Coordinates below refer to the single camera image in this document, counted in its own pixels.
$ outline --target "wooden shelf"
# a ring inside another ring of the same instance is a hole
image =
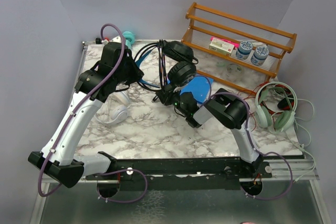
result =
[[[204,17],[198,17],[196,15],[196,10],[201,10],[203,12],[216,15],[215,21],[209,20]],[[288,53],[292,52],[295,46],[295,42],[296,42],[296,36],[297,36],[296,34],[291,34],[286,31],[275,29],[275,28],[272,28],[272,27],[269,27],[269,26],[251,21],[251,20],[247,20],[244,18],[240,18],[234,15],[225,13],[225,12],[221,12],[219,10],[215,10],[215,9],[203,6],[203,5],[199,5],[195,2],[190,6],[185,17],[187,19],[190,19],[190,24],[189,24],[188,30],[186,31],[186,33],[184,34],[182,38],[182,43],[192,48],[199,49],[203,52],[206,52],[211,55],[214,55],[214,56],[223,58],[225,60],[231,61],[233,63],[239,64],[246,68],[258,71],[265,75],[265,81],[268,81],[270,78],[274,78],[277,76],[282,58],[287,52]],[[228,25],[223,25],[221,24],[222,20],[219,20],[219,19],[223,19],[223,21],[225,21],[226,19],[234,20],[235,22],[242,23],[247,27],[253,27],[255,29],[262,29],[264,31],[267,31],[271,35],[275,34],[277,36],[281,36],[284,39],[282,39],[281,42],[278,42],[278,41],[272,40],[271,38],[256,36],[252,34],[251,32],[243,31],[241,27],[239,27],[238,29],[238,28],[230,27]],[[235,43],[240,42],[237,39],[231,38],[227,34],[234,34],[234,35],[244,37],[244,38],[247,38],[253,41],[258,41],[258,42],[267,44],[270,47],[270,49],[271,48],[279,49],[279,51],[281,52],[278,54],[274,51],[270,51],[269,56],[267,57],[264,64],[261,66],[256,66],[252,64],[250,60],[256,47],[253,48],[253,51],[251,52],[251,54],[246,60],[239,60],[238,58],[236,58],[236,50],[234,50],[231,56],[228,57],[228,56],[222,55],[218,52],[215,52],[209,49],[209,45],[211,43],[211,37],[226,39],[226,40],[230,40]],[[208,77],[211,77],[218,82],[229,85],[235,89],[246,90],[243,87],[240,87],[227,80],[223,80],[219,77],[213,76],[209,73],[202,72],[202,74]]]

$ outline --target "small box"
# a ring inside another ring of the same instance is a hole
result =
[[[209,46],[210,50],[219,52],[220,54],[224,54],[226,56],[230,56],[234,48],[234,45],[217,38],[213,38]]]

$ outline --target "marble tabletop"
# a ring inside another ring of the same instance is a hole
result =
[[[148,41],[137,41],[132,47],[135,53]],[[83,71],[91,68],[100,59],[103,45],[89,45],[83,66]],[[216,76],[225,77],[226,72],[221,65],[224,62],[218,57],[202,51],[194,50],[199,59],[198,69],[211,72]],[[154,51],[142,63],[141,70],[145,73],[144,80],[158,83],[158,54]],[[166,58],[167,71],[176,62]],[[237,84],[253,89],[264,81],[259,73],[245,69],[244,78],[237,80]],[[219,88],[230,92],[238,91],[220,83],[214,82],[213,92]],[[104,151],[116,158],[197,158],[197,157],[232,157],[239,156],[239,149],[231,131],[222,126],[216,119],[208,120],[198,129],[191,128],[183,117],[177,115],[172,106],[164,106],[160,102],[152,102],[155,94],[142,89],[136,83],[131,85],[127,94],[131,100],[130,116],[120,124],[107,127],[95,118],[89,123],[81,138],[76,154],[92,155]],[[112,108],[118,102],[111,98]],[[254,99],[247,99],[251,111],[255,110]],[[268,98],[271,108],[276,108],[277,100]],[[255,122],[251,119],[250,127]],[[267,130],[256,127],[253,131],[255,140],[264,153],[269,151],[281,155],[301,155],[302,152],[290,142],[291,138],[297,142],[294,128],[286,133],[273,135]]]

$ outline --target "screw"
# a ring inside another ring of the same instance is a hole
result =
[[[271,173],[272,172],[272,167],[270,167],[269,165],[265,167],[265,172],[267,173]]]

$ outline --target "blue and white jar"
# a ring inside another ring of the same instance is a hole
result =
[[[251,62],[254,65],[261,66],[265,62],[268,54],[269,54],[269,51],[267,47],[259,46],[254,51],[251,57]]]
[[[250,55],[252,49],[253,49],[252,43],[250,41],[244,40],[240,42],[239,47],[237,48],[236,57],[239,60],[246,60]]]

